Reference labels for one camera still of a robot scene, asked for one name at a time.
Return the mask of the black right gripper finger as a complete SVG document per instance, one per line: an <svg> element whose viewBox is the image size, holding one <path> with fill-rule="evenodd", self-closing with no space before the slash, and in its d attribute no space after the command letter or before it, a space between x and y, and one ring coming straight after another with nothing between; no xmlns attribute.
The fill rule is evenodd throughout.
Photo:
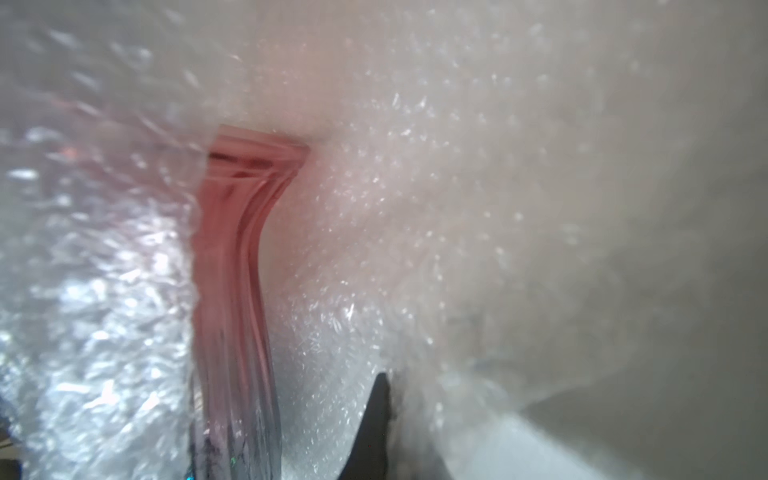
<svg viewBox="0 0 768 480"><path fill-rule="evenodd" d="M360 427L339 480L386 479L390 420L390 382L387 374L381 372L374 380Z"/></svg>

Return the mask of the bubble red vase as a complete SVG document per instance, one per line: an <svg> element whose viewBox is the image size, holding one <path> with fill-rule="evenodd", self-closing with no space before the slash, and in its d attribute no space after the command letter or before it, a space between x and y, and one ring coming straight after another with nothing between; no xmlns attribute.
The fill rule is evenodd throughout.
<svg viewBox="0 0 768 480"><path fill-rule="evenodd" d="M266 220L309 154L302 142L222 125L193 238L190 479L278 479L281 428L259 278Z"/></svg>

